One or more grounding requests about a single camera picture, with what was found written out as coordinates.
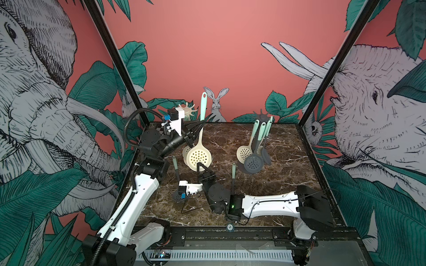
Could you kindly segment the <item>beige skimmer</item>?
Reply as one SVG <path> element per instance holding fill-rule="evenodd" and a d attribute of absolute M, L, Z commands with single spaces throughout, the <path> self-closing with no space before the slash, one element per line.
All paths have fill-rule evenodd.
<path fill-rule="evenodd" d="M 184 164 L 185 165 L 187 165 L 187 155 L 188 155 L 188 153 L 189 153 L 189 151 L 191 150 L 191 147 L 190 146 L 186 146 L 184 149 L 183 149 L 183 152 L 182 152 L 182 156 L 183 156 L 183 160 L 184 160 Z"/>
<path fill-rule="evenodd" d="M 262 139 L 260 141 L 260 146 L 257 149 L 258 156 L 261 156 L 261 150 L 263 149 L 262 143 L 264 142 L 265 136 L 266 136 L 266 133 L 263 134 Z"/>
<path fill-rule="evenodd" d="M 207 107 L 207 94 L 206 92 L 202 93 L 201 96 L 201 104 L 200 104 L 200 121 L 205 122 L 205 114 Z M 209 167 L 212 162 L 211 152 L 203 145 L 203 129 L 201 129 L 199 133 L 199 139 L 197 145 L 193 147 L 186 156 L 186 162 L 188 167 L 197 171 L 197 164 L 202 163 L 206 167 Z"/>
<path fill-rule="evenodd" d="M 252 141 L 253 141 L 253 139 L 254 139 L 254 136 L 255 136 L 255 134 L 256 134 L 256 132 L 257 132 L 257 130 L 258 130 L 259 123 L 260 123 L 260 121 L 259 121 L 259 120 L 256 120 L 256 121 L 254 122 L 254 126 L 253 126 L 253 129 L 252 129 L 252 132 L 251 132 L 251 136 L 250 136 L 249 144 L 248 144 L 248 145 L 246 145 L 246 146 L 240 146 L 240 147 L 237 149 L 237 152 L 236 152 L 237 160 L 238 160 L 241 164 L 244 164 L 245 160 L 246 160 L 246 159 L 247 159 L 250 155 L 252 155 L 252 148 L 251 148 L 251 144 L 252 144 Z"/>

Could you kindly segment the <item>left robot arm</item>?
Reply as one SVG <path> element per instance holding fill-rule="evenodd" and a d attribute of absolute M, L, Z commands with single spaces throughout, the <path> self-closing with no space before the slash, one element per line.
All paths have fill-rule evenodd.
<path fill-rule="evenodd" d="M 152 220 L 134 232 L 136 221 L 149 198 L 159 188 L 169 168 L 168 155 L 183 145 L 192 146 L 205 125 L 204 120 L 183 121 L 181 131 L 164 123 L 163 131 L 144 130 L 139 143 L 144 153 L 142 161 L 131 170 L 132 186 L 109 221 L 96 236 L 87 236 L 82 243 L 89 266 L 132 266 L 137 257 L 155 243 L 170 235 L 166 221 Z"/>

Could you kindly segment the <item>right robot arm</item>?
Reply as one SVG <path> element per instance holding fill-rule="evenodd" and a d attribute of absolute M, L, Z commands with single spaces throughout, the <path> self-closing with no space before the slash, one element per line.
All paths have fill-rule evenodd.
<path fill-rule="evenodd" d="M 280 195 L 252 196 L 236 194 L 216 182 L 216 174 L 202 163 L 197 164 L 198 184 L 189 184 L 187 196 L 203 192 L 211 210 L 223 214 L 229 222 L 261 216 L 294 218 L 292 235 L 309 240 L 315 232 L 329 232 L 335 228 L 331 207 L 323 191 L 299 185 L 294 191 Z"/>

